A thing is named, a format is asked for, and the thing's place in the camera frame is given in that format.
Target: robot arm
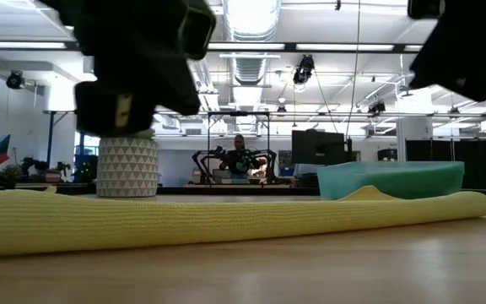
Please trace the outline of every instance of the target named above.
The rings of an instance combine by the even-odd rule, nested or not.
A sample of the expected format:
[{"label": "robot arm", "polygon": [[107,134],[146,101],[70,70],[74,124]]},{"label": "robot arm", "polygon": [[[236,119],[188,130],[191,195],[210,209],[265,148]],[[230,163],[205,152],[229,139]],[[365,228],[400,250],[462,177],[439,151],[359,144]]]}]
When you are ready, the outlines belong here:
[{"label": "robot arm", "polygon": [[438,19],[410,66],[415,75],[410,88],[439,84],[469,99],[485,101],[486,1],[409,0],[408,15]]},{"label": "robot arm", "polygon": [[[198,156],[205,155],[200,160],[198,160]],[[209,151],[199,150],[194,155],[192,155],[192,160],[202,173],[204,178],[207,178],[209,181],[212,181],[213,175],[211,174],[208,165],[206,164],[206,159],[214,158],[218,160],[224,161],[226,157],[226,151],[222,149],[222,147],[218,146],[217,148]]]},{"label": "robot arm", "polygon": [[[120,136],[149,129],[156,106],[200,107],[187,58],[202,59],[216,25],[204,0],[41,0],[73,27],[97,81],[75,87],[77,129]],[[162,99],[151,97],[161,90]]]},{"label": "robot arm", "polygon": [[267,160],[267,182],[271,183],[275,180],[275,162],[277,161],[277,153],[270,149],[252,151],[252,155],[255,157],[265,157]]}]

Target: teal plastic container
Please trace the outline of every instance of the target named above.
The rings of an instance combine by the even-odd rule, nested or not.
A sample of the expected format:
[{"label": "teal plastic container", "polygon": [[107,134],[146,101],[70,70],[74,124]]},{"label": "teal plastic container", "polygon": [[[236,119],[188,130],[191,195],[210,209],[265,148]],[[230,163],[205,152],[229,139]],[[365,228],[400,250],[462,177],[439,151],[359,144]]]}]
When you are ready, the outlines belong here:
[{"label": "teal plastic container", "polygon": [[396,198],[430,198],[459,192],[460,161],[363,161],[318,169],[320,195],[343,198],[363,186],[375,186]]}]

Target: table surface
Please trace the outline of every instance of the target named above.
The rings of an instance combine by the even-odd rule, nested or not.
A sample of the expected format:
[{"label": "table surface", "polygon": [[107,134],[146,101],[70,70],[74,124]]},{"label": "table surface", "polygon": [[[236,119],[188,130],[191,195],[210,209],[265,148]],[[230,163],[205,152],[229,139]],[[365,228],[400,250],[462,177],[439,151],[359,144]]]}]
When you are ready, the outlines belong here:
[{"label": "table surface", "polygon": [[250,242],[0,258],[0,303],[481,304],[486,303],[486,218]]}]

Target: wooden table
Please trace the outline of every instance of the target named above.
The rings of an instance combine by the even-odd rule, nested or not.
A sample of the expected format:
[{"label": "wooden table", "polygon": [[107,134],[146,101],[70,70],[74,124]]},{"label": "wooden table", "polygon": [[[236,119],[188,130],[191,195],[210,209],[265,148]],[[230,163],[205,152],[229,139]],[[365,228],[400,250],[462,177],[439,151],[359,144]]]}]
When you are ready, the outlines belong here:
[{"label": "wooden table", "polygon": [[482,304],[486,219],[252,242],[0,258],[0,303]]}]

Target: ventilation duct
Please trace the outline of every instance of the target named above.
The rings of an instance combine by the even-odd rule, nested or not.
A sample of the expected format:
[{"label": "ventilation duct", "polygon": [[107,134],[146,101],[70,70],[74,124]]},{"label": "ventilation duct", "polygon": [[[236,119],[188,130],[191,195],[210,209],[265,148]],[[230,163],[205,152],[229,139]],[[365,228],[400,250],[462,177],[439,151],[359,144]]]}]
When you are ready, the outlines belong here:
[{"label": "ventilation duct", "polygon": [[154,119],[160,122],[160,125],[165,130],[181,130],[181,123],[177,118],[168,115],[154,114]]},{"label": "ventilation duct", "polygon": [[[192,62],[192,68],[196,74],[195,80],[197,81],[198,98],[200,99],[202,110],[220,111],[219,92],[213,87],[213,80],[206,60]],[[228,125],[222,118],[214,119],[212,122],[211,120],[203,119],[202,122],[212,133],[228,132]]]},{"label": "ventilation duct", "polygon": [[[231,41],[273,40],[280,14],[280,0],[224,0],[223,10],[224,26]],[[230,59],[234,81],[243,86],[263,84],[267,64],[267,59]],[[233,88],[232,93],[237,106],[257,106],[262,97],[262,88],[239,87]],[[246,119],[237,117],[236,123],[248,122]]]}]

